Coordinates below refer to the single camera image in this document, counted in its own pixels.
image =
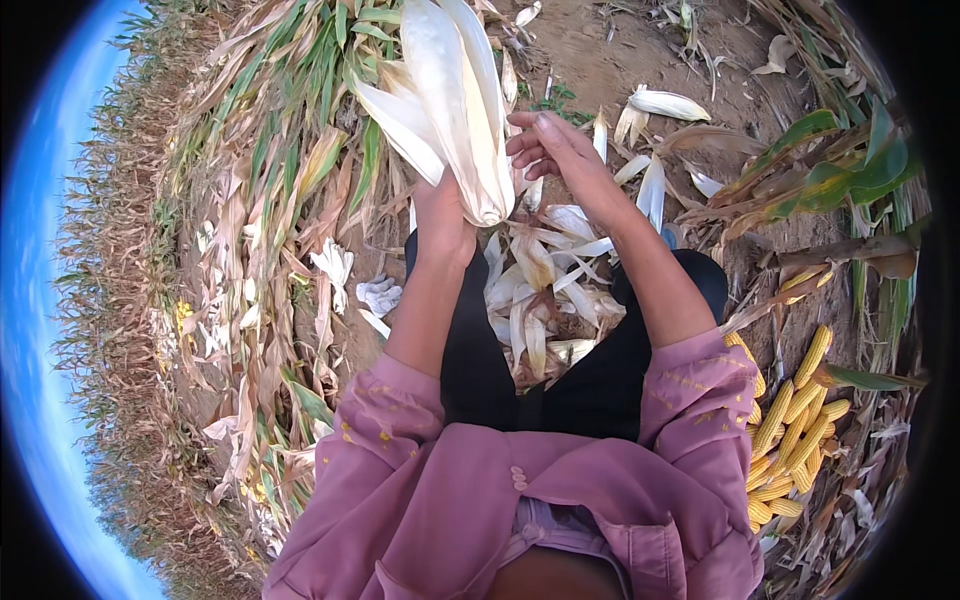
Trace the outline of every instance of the shirt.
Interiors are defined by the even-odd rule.
[[[263,597],[483,598],[529,497],[588,510],[636,600],[746,598],[763,574],[744,484],[756,374],[715,328],[654,348],[632,443],[444,427],[439,380],[382,355],[317,444]]]

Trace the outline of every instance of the yellow corn cob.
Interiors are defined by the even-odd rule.
[[[804,461],[804,468],[806,472],[810,473],[811,477],[816,477],[817,473],[820,472],[820,465],[824,463],[824,451],[819,447],[810,452],[810,455],[806,457]]]
[[[807,409],[810,411],[806,418],[806,425],[804,425],[804,431],[809,431],[810,427],[813,426],[813,422],[816,421],[817,417],[820,417],[820,409],[824,407],[824,400],[827,399],[827,388],[824,388],[820,391],[820,394],[817,397],[810,400],[810,405],[807,406]]]
[[[774,517],[773,511],[770,510],[769,506],[756,500],[747,501],[747,515],[750,516],[751,521],[756,521],[761,525],[769,523],[770,519]]]
[[[777,425],[780,425],[783,414],[786,413],[786,409],[790,406],[790,399],[792,397],[793,382],[787,379],[780,384],[777,397],[774,399],[770,410],[767,411],[767,418],[763,420],[760,428],[756,431],[753,444],[753,454],[755,456],[757,454],[766,454],[770,443],[774,440],[774,432],[777,430]]]
[[[794,467],[790,475],[793,477],[793,482],[797,484],[797,492],[807,493],[813,488],[814,475],[811,475],[804,465]]]
[[[760,414],[760,405],[756,403],[756,400],[753,400],[754,410],[750,413],[750,416],[747,417],[747,422],[751,425],[759,425],[762,419]]]
[[[807,381],[796,394],[793,395],[793,399],[790,400],[790,407],[786,409],[786,415],[783,415],[783,422],[790,424],[796,419],[801,412],[809,405],[810,401],[813,400],[820,390],[823,389],[823,386],[815,381]],[[801,423],[801,429],[804,428],[806,423]]]
[[[777,485],[773,485],[774,483],[774,481],[771,481],[762,488],[749,492],[747,494],[747,499],[756,500],[757,502],[766,502],[767,500],[773,500],[774,498],[787,495],[790,493],[790,490],[793,489],[793,481],[790,479],[778,479],[776,482]]]
[[[806,457],[810,455],[810,452],[817,447],[817,443],[820,442],[821,436],[824,435],[824,431],[827,430],[827,417],[820,413],[820,417],[817,418],[816,422],[813,423],[813,426],[810,427],[810,430],[806,433],[804,438],[797,444],[797,447],[790,452],[790,457],[786,459],[786,469],[792,470],[798,465],[802,465],[806,460]]]
[[[739,333],[734,331],[723,336],[723,343],[727,346],[727,348],[729,348],[730,346],[742,346],[743,349],[747,352],[747,358],[750,359],[750,362],[756,365],[756,359],[754,358],[754,354],[750,352],[749,348],[747,348],[746,343],[744,343],[743,338],[740,337]],[[766,380],[763,379],[763,375],[760,374],[760,367],[757,366],[756,367],[756,384],[754,385],[754,397],[761,397],[766,391],[767,391],[767,382]],[[756,406],[755,412],[757,412],[757,417],[759,417],[759,406]]]
[[[797,369],[796,374],[793,376],[794,385],[799,387],[806,385],[810,376],[816,371],[817,367],[820,366],[820,359],[824,357],[824,353],[827,352],[827,347],[832,340],[833,331],[831,331],[829,327],[826,325],[817,327],[817,331],[813,334],[813,341],[810,342],[810,348],[806,351],[804,361],[800,364],[800,368]]]
[[[850,410],[849,400],[834,400],[830,404],[825,404],[821,409],[820,415],[827,417],[827,422],[840,419]]]
[[[803,504],[786,498],[774,498],[767,503],[767,506],[774,515],[800,516],[804,512]]]

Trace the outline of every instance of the sky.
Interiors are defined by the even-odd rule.
[[[71,382],[53,372],[51,319],[61,275],[53,241],[64,177],[73,175],[78,142],[90,138],[89,113],[127,53],[107,44],[122,33],[124,12],[144,13],[136,0],[103,0],[66,40],[36,96],[30,122],[4,182],[0,223],[0,365],[7,418],[36,494],[67,552],[103,598],[161,598],[148,566],[128,557],[104,533],[88,500],[87,464],[74,443],[84,426],[71,422]]]

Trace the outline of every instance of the soil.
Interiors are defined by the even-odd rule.
[[[523,6],[532,4],[511,0],[494,0],[493,3],[511,18]],[[576,94],[576,98],[567,101],[566,109],[596,114],[603,108],[608,123],[613,127],[628,96],[638,84],[647,84],[651,89],[670,91],[693,99],[710,113],[711,125],[745,132],[766,144],[775,141],[784,127],[814,107],[813,91],[796,58],[787,63],[786,74],[760,76],[760,80],[749,77],[750,69],[766,63],[767,48],[776,31],[758,17],[746,25],[738,24],[737,20],[744,21],[748,13],[747,3],[742,0],[719,0],[711,5],[694,5],[699,36],[707,49],[713,56],[727,57],[743,67],[734,67],[729,62],[719,65],[720,79],[716,82],[712,101],[708,73],[703,62],[699,62],[699,71],[695,72],[678,57],[671,46],[683,45],[681,34],[671,26],[658,27],[649,14],[649,3],[624,3],[622,6],[629,10],[615,12],[610,17],[600,13],[603,6],[583,0],[542,0],[540,15],[526,27],[531,35],[536,36],[536,47],[531,51],[531,56],[536,59],[538,66],[530,70],[524,68],[521,61],[515,60],[518,74],[530,85],[534,98],[543,97],[552,67],[553,83],[566,84]],[[608,42],[611,22],[614,30]],[[488,23],[489,35],[496,36],[499,33],[499,25]],[[529,102],[531,100],[521,99],[516,109],[526,109]],[[677,119],[652,115],[647,131],[654,136],[666,136],[686,125]],[[638,145],[633,151],[641,152],[642,146]],[[711,178],[723,183],[736,180],[743,166],[742,156],[718,152],[688,153],[685,157],[699,164]],[[610,150],[608,162],[614,173],[626,160]],[[678,158],[666,158],[664,167],[678,192],[691,199],[704,200],[693,187]],[[383,174],[380,184],[389,185]],[[639,180],[634,180],[625,185],[625,190],[628,195],[636,195],[638,187]],[[561,181],[549,180],[544,186],[543,201],[569,204],[571,198]],[[681,205],[668,196],[664,219],[672,221],[682,211]],[[407,223],[406,211],[401,213],[403,216],[399,222],[394,223],[394,231],[390,236],[392,239],[381,247],[396,249],[402,246]],[[760,227],[756,233],[769,239],[775,250],[789,252],[847,237],[845,232],[848,226],[838,218],[837,215],[799,214],[784,222]],[[716,243],[718,235],[719,231],[715,231],[712,240],[688,239],[685,244],[707,252]],[[343,384],[355,373],[373,364],[384,342],[357,311],[360,306],[354,295],[354,287],[358,282],[370,280],[381,272],[395,277],[396,282],[402,285],[405,263],[402,254],[366,246],[360,228],[352,229],[339,243],[355,252],[355,262],[347,285],[348,308],[342,317],[334,318],[333,322],[334,344],[331,353],[334,359],[343,358],[335,367],[343,389]],[[730,281],[731,297],[727,305],[728,314],[749,292],[759,273],[756,261],[763,252],[747,238],[734,240],[725,248],[723,266]],[[182,258],[182,264],[195,265],[196,258],[186,255]],[[192,278],[189,272],[185,277],[188,280]],[[834,343],[829,360],[844,366],[852,365],[855,336],[848,279],[847,270],[842,270],[831,284],[785,308],[782,329],[784,372],[790,374],[796,370],[817,323],[830,323],[834,327]],[[767,281],[766,285],[760,286],[756,295],[760,298],[771,296],[778,284],[777,281]],[[185,294],[189,297],[191,290],[189,285],[187,287]],[[297,337],[316,346],[314,296],[315,293],[300,297],[295,295],[294,305]],[[384,322],[392,324],[392,317],[388,314]],[[774,363],[771,321],[772,316],[764,317],[740,332],[768,379],[771,378]],[[208,365],[199,365],[199,368],[211,376],[216,371]],[[179,396],[184,398],[184,410],[200,427],[207,425],[222,398],[190,384],[187,377],[181,377],[180,383]],[[218,451],[218,455],[224,459],[225,466],[228,447],[218,450],[222,450]]]

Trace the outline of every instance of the leg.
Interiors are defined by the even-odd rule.
[[[417,262],[415,230],[404,244],[404,253],[409,278]],[[477,244],[453,309],[440,369],[440,395],[446,423],[466,422],[509,431],[516,428],[516,388],[487,318],[483,295],[487,272],[487,261]]]
[[[717,324],[727,301],[727,276],[705,254],[673,252],[704,295]],[[613,270],[611,292],[626,305],[623,321],[549,390],[543,393],[540,429],[592,438],[635,441],[639,435],[640,394],[650,365],[650,339],[636,295],[623,269]]]

